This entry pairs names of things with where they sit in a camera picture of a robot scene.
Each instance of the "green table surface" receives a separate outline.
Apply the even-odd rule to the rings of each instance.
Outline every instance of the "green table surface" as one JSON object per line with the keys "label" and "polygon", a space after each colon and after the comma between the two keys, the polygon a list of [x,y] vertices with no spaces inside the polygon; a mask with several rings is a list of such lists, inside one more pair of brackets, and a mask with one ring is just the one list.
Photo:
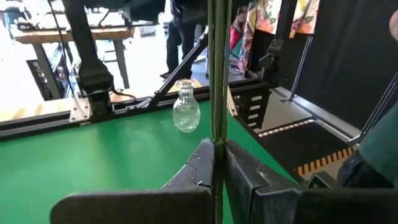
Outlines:
{"label": "green table surface", "polygon": [[[210,137],[209,102],[200,109],[190,134],[177,130],[172,110],[162,110],[2,142],[0,223],[49,223],[52,206],[72,193],[160,188]],[[232,117],[228,138],[293,180]],[[226,194],[224,223],[232,223]]]}

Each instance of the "clear glass vase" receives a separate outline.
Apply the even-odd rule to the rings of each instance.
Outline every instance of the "clear glass vase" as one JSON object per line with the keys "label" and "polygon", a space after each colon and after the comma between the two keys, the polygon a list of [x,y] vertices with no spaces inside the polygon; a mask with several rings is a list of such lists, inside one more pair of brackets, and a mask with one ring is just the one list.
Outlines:
{"label": "clear glass vase", "polygon": [[175,83],[178,87],[178,99],[173,107],[174,125],[183,133],[194,131],[200,121],[199,104],[193,97],[195,82],[192,80],[179,80]]}

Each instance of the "yellow and black hazard tape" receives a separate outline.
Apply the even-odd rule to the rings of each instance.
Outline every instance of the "yellow and black hazard tape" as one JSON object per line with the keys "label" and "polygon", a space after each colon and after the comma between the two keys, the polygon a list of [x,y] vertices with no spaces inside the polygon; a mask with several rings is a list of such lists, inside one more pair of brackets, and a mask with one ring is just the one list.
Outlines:
{"label": "yellow and black hazard tape", "polygon": [[298,172],[298,174],[300,176],[303,176],[304,174],[307,174],[315,169],[319,169],[323,166],[331,164],[332,162],[336,162],[340,159],[344,159],[344,158],[350,156],[354,151],[355,151],[355,149],[353,149],[352,147],[348,147],[346,149],[343,149],[343,150],[334,152],[333,154],[322,157],[321,159],[317,159],[308,164],[299,166],[295,170]]}
{"label": "yellow and black hazard tape", "polygon": [[301,125],[308,124],[308,123],[311,123],[311,122],[314,122],[314,120],[309,119],[309,120],[302,121],[302,122],[298,122],[298,123],[295,123],[295,124],[286,125],[286,126],[281,127],[281,128],[275,128],[275,129],[273,129],[273,130],[270,130],[270,131],[267,131],[267,132],[264,132],[264,133],[259,134],[259,137],[261,138],[261,137],[267,136],[267,135],[269,135],[269,134],[277,133],[277,132],[279,132],[279,131],[286,131],[286,130],[288,130],[288,129],[290,129],[290,128],[299,127],[299,126],[301,126]]}

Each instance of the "black pants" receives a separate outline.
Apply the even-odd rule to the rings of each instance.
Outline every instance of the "black pants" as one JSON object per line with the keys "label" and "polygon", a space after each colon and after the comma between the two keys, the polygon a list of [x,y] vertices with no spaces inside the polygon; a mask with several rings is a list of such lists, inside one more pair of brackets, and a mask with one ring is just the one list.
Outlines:
{"label": "black pants", "polygon": [[350,188],[393,188],[394,185],[371,167],[358,151],[344,161],[337,182]]}
{"label": "black pants", "polygon": [[[182,23],[175,18],[169,23],[169,36],[167,37],[167,67],[172,73],[179,65],[178,46],[182,46],[182,58],[184,59],[193,48],[195,41],[195,28],[197,23]],[[183,78],[191,78],[192,65],[183,71]]]}

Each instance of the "black curtain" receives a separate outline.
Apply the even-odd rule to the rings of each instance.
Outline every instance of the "black curtain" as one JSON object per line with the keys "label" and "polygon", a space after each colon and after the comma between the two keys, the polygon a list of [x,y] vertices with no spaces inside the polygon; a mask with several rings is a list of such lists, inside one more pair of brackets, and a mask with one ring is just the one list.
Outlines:
{"label": "black curtain", "polygon": [[[389,19],[398,1],[322,1],[297,94],[361,129],[398,70],[398,43]],[[257,68],[273,36],[256,31],[250,69]],[[290,90],[306,35],[282,51],[280,84]],[[397,94],[388,108],[397,101]]]}

